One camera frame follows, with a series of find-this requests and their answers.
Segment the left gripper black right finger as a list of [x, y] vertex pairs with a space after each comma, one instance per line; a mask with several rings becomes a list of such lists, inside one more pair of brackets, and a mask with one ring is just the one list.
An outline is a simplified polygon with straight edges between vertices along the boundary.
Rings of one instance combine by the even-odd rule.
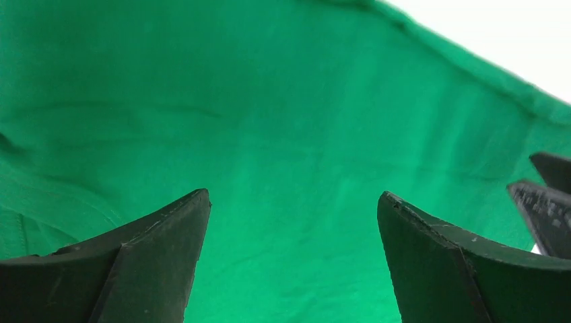
[[570, 321], [570, 261], [506, 246], [384, 192], [377, 220], [403, 322]]

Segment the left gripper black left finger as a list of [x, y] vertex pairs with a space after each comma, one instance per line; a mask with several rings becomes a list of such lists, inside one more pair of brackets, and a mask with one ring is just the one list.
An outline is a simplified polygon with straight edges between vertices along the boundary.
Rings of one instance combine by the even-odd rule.
[[2, 322], [182, 322], [211, 213], [202, 188], [46, 256], [1, 262]]

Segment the green t shirt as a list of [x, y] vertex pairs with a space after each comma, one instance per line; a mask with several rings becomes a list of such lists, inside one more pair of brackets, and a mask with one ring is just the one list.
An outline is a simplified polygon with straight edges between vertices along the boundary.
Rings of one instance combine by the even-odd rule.
[[399, 322], [379, 196], [530, 248], [536, 151], [568, 104], [385, 3], [1, 2], [1, 257], [206, 188], [186, 322]]

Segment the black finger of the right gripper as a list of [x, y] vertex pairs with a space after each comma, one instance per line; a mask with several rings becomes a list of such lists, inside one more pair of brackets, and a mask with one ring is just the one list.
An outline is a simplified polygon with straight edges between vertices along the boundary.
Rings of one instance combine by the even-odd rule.
[[538, 251], [544, 256], [570, 259], [570, 195], [528, 180], [507, 186]]
[[530, 160], [548, 187], [570, 194], [570, 158], [537, 152]]

